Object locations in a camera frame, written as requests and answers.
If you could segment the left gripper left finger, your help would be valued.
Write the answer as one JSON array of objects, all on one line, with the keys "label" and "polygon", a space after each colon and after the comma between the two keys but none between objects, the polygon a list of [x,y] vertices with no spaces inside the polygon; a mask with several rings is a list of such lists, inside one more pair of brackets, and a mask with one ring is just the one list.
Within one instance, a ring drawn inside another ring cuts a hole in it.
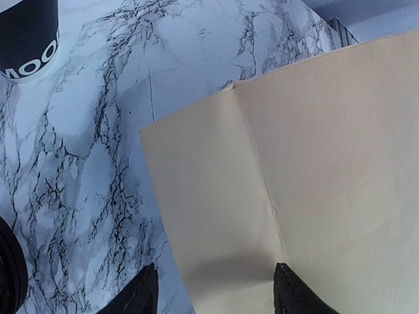
[{"label": "left gripper left finger", "polygon": [[158,272],[151,263],[104,307],[110,314],[156,314],[158,311]]}]

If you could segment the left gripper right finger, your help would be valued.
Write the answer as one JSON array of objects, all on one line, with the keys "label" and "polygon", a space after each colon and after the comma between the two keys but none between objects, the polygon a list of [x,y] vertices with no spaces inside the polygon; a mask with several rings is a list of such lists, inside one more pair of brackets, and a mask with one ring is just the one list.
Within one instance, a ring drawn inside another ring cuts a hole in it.
[{"label": "left gripper right finger", "polygon": [[276,264],[274,311],[276,314],[334,313],[334,309],[318,297],[286,263]]}]

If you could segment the brown paper bag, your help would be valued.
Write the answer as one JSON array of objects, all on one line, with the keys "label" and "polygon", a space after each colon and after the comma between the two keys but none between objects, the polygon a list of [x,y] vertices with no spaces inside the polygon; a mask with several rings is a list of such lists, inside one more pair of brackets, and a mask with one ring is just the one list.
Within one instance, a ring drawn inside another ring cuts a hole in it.
[{"label": "brown paper bag", "polygon": [[273,313],[279,263],[339,313],[418,312],[418,33],[283,67],[141,142],[197,313]]}]

